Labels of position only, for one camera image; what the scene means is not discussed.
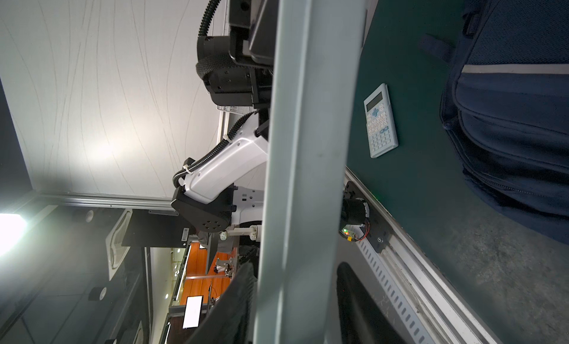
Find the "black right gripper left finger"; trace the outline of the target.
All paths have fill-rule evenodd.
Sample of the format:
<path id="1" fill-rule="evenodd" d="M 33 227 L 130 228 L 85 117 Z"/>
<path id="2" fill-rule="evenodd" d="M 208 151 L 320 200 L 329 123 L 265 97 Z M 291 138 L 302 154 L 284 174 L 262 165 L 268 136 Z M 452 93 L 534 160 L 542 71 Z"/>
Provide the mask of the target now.
<path id="1" fill-rule="evenodd" d="M 254 267 L 240 267 L 226 292 L 187 343 L 252 343 L 256 277 Z"/>

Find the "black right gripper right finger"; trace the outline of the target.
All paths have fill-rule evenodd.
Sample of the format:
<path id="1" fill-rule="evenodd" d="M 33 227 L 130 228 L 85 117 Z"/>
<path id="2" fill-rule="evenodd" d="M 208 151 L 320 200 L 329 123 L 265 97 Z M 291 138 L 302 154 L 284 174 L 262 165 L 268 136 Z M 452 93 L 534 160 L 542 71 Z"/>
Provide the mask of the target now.
<path id="1" fill-rule="evenodd" d="M 336 270 L 342 343 L 404 343 L 348 263 Z"/>

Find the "grey green calculator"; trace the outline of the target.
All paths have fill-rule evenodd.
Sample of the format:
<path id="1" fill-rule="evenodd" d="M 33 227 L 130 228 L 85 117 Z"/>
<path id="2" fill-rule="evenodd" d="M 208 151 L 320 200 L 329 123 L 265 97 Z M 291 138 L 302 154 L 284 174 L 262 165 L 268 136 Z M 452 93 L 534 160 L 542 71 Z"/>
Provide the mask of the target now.
<path id="1" fill-rule="evenodd" d="M 388 85 L 382 83 L 363 106 L 370 157 L 375 159 L 399 146 Z"/>

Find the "navy blue student backpack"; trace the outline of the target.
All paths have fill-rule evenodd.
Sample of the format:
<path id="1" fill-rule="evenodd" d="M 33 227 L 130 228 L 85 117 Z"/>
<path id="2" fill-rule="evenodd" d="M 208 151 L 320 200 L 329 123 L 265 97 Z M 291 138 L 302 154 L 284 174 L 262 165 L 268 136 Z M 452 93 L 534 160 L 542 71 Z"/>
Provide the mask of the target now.
<path id="1" fill-rule="evenodd" d="M 465 182 L 515 222 L 568 242 L 568 0 L 465 0 L 439 115 Z"/>

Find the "mint green pencil case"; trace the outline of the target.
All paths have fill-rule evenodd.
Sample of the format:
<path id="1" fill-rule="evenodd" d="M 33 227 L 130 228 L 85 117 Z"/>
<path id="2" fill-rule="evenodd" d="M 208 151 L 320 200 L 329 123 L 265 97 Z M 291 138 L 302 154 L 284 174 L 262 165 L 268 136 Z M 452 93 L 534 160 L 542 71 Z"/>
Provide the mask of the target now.
<path id="1" fill-rule="evenodd" d="M 279 0 L 255 343 L 323 343 L 367 0 Z"/>

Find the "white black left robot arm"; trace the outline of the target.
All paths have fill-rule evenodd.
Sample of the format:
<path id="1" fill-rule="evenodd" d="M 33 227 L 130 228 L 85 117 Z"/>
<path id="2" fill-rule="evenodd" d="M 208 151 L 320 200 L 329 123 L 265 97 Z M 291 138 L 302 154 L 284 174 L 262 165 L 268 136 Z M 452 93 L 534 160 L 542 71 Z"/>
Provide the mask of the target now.
<path id="1" fill-rule="evenodd" d="M 236 181 L 268 161 L 279 0 L 209 0 L 196 73 L 224 126 L 219 142 L 173 176 L 173 209 L 197 231 L 262 223 L 262 192 Z"/>

